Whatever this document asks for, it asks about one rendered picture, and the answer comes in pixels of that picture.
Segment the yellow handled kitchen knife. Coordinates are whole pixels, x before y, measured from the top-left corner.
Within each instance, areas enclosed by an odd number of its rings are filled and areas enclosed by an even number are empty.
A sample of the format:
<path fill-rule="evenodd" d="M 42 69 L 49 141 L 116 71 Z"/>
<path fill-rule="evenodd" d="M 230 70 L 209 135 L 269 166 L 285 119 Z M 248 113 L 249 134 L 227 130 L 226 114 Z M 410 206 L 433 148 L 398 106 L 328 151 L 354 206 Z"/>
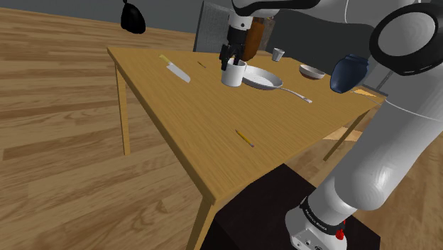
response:
<path fill-rule="evenodd" d="M 186 83 L 190 82 L 190 76 L 186 74 L 183 70 L 181 70 L 177 65 L 172 63 L 169 59 L 167 59 L 163 54 L 159 55 L 159 58 L 164 60 L 167 63 L 167 69 L 178 76 L 180 79 L 184 80 Z"/>

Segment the black round object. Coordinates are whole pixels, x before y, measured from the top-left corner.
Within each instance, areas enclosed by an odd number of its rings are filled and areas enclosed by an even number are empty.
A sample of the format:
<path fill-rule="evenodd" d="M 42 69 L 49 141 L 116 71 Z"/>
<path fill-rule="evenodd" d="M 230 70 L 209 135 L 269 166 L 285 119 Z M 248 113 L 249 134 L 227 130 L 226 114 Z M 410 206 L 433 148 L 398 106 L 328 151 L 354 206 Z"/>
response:
<path fill-rule="evenodd" d="M 128 0 L 122 0 L 124 7 L 121 13 L 121 27 L 135 34 L 142 34 L 146 31 L 146 22 L 139 9 L 130 4 Z"/>

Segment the grey frying pan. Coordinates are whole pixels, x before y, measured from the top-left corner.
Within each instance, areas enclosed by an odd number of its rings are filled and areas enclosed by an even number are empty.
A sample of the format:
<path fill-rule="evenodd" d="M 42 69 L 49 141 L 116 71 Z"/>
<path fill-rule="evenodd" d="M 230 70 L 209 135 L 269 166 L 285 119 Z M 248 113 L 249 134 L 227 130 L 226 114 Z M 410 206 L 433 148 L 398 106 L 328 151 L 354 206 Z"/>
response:
<path fill-rule="evenodd" d="M 295 94 L 297 97 L 308 103 L 312 103 L 312 100 L 302 96 L 301 94 L 283 88 L 283 81 L 279 77 L 259 67 L 247 65 L 243 76 L 243 82 L 250 87 L 254 87 L 256 89 L 261 89 L 261 90 L 274 90 L 274 89 L 285 90 L 292 94 Z"/>

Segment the dark blue vase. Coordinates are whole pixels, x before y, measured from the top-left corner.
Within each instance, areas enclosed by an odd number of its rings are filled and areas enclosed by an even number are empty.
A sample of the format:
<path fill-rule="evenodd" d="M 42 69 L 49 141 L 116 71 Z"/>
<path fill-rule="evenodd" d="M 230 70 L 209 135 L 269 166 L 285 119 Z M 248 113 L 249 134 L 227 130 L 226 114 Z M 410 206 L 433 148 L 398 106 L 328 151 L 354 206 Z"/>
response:
<path fill-rule="evenodd" d="M 366 58 L 354 54 L 346 55 L 334 66 L 330 89 L 339 94 L 348 92 L 366 76 L 368 65 Z"/>

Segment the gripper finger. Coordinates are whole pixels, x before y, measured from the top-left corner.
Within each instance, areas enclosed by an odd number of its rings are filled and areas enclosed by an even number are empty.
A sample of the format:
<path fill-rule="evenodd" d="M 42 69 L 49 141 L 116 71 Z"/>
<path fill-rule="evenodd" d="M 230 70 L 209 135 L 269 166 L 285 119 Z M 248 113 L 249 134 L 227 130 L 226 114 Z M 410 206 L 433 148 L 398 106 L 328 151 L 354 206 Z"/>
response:
<path fill-rule="evenodd" d="M 244 47 L 243 46 L 236 46 L 233 51 L 234 61 L 233 65 L 238 65 L 239 61 L 242 59 L 244 54 Z"/>
<path fill-rule="evenodd" d="M 221 69 L 225 70 L 228 64 L 228 61 L 231 57 L 230 46 L 223 44 L 221 47 L 221 51 L 219 54 L 219 59 L 221 60 Z"/>

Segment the yellow pencil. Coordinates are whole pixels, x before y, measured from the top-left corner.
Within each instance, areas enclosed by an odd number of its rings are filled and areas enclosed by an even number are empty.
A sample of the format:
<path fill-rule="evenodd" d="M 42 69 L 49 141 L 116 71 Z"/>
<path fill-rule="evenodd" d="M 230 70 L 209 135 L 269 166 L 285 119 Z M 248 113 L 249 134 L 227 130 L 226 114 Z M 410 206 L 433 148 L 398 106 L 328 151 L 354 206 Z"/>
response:
<path fill-rule="evenodd" d="M 249 145 L 249 146 L 251 146 L 252 148 L 254 147 L 254 144 L 249 140 L 249 139 L 247 139 L 239 130 L 237 130 L 237 129 L 235 129 L 235 132 Z"/>

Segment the white and brown bowl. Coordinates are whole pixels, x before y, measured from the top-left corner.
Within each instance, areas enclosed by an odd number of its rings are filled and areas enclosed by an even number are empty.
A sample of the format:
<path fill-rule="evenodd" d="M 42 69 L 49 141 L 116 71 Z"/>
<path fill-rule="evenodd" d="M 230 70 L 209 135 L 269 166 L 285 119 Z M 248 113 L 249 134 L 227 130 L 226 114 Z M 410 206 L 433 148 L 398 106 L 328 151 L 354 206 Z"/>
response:
<path fill-rule="evenodd" d="M 305 77 L 313 79 L 313 80 L 320 80 L 325 76 L 324 72 L 322 72 L 321 70 L 318 70 L 317 68 L 311 67 L 309 65 L 300 65 L 299 71 Z"/>

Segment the white mug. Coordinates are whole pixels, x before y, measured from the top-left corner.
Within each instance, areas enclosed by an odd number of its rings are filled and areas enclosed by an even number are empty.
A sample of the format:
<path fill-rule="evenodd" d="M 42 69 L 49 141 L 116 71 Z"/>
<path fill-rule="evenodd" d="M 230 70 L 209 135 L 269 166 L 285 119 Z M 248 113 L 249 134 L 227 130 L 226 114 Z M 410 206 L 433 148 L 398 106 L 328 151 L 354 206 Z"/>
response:
<path fill-rule="evenodd" d="M 234 64 L 234 59 L 228 60 L 226 69 L 221 73 L 221 82 L 229 87 L 239 87 L 246 70 L 247 63 L 240 60 L 237 65 Z"/>

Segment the tall brown bottle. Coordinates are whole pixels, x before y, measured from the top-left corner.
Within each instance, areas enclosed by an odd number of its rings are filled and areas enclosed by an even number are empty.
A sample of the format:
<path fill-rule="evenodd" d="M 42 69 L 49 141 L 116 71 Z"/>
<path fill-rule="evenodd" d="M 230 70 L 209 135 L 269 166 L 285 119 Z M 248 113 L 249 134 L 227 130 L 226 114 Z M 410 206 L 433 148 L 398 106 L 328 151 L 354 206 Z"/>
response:
<path fill-rule="evenodd" d="M 261 43 L 261 39 L 264 31 L 264 18 L 253 18 L 253 22 L 251 23 L 251 28 L 247 32 L 244 53 L 242 56 L 242 60 L 244 62 L 252 59 L 259 48 Z"/>

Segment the dark robot stand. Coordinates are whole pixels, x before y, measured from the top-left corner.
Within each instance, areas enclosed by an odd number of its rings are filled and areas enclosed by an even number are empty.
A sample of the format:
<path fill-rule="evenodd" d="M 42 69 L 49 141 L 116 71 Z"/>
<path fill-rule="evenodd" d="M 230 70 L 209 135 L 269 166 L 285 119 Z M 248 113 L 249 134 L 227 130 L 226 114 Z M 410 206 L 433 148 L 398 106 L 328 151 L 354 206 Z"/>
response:
<path fill-rule="evenodd" d="M 286 164 L 248 185 L 215 215 L 201 250 L 330 250 L 310 230 L 285 224 L 315 187 Z"/>

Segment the grey upholstered chair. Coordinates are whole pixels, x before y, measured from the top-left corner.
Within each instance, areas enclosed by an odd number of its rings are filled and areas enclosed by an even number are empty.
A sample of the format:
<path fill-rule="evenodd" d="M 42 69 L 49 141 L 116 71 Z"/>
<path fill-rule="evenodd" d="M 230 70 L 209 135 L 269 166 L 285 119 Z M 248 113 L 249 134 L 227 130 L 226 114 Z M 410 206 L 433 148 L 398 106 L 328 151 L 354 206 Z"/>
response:
<path fill-rule="evenodd" d="M 229 14 L 231 10 L 203 1 L 199 13 L 197 32 L 193 51 L 203 53 L 220 53 L 227 41 Z"/>

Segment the wooden table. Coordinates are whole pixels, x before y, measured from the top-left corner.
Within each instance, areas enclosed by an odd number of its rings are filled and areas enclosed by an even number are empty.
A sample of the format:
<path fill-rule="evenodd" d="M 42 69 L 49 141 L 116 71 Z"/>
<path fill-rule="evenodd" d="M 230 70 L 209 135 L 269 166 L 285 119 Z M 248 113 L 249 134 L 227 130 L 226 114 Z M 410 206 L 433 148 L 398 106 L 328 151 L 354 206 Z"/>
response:
<path fill-rule="evenodd" d="M 116 47 L 108 53 L 118 84 L 130 87 L 202 194 L 186 250 L 200 250 L 217 211 L 247 185 L 340 127 L 357 124 L 382 102 L 378 96 L 337 94 L 328 77 L 303 77 L 292 58 L 256 56 L 251 63 L 312 103 L 281 89 L 223 85 L 216 53 Z M 160 54 L 190 82 L 169 71 Z"/>

